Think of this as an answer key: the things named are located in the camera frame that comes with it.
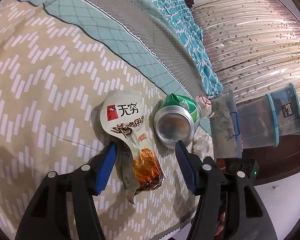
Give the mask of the person's right hand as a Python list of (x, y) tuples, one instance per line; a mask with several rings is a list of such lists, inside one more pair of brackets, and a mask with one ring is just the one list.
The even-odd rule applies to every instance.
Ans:
[(215, 229), (215, 233), (214, 233), (215, 237), (217, 237), (224, 229), (225, 215), (226, 215), (226, 213), (223, 212), (219, 217), (219, 220), (217, 222), (217, 226)]

